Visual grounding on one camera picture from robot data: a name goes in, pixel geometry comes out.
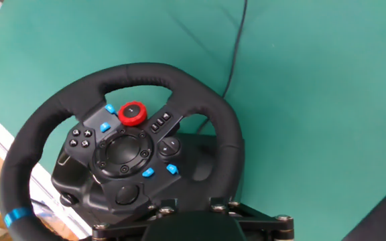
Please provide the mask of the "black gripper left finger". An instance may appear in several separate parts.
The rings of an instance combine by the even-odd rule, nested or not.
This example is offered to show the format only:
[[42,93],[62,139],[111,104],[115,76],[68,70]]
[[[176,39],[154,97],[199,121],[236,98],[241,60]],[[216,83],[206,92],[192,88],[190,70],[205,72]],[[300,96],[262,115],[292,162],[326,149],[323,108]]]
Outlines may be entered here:
[[174,214],[177,211],[177,199],[164,199],[159,205],[148,204],[147,207],[141,207],[137,213],[119,223],[94,225],[92,228],[92,240],[125,240],[132,236],[143,235],[153,221]]

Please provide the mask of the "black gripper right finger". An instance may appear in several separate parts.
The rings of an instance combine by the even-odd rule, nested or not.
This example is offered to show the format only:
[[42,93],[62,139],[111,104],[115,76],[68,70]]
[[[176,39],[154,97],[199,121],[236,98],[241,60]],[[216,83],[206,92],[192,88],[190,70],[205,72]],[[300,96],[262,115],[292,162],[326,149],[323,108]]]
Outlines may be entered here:
[[291,216],[271,217],[246,204],[222,197],[210,198],[209,209],[230,216],[237,230],[250,240],[294,240],[294,219]]

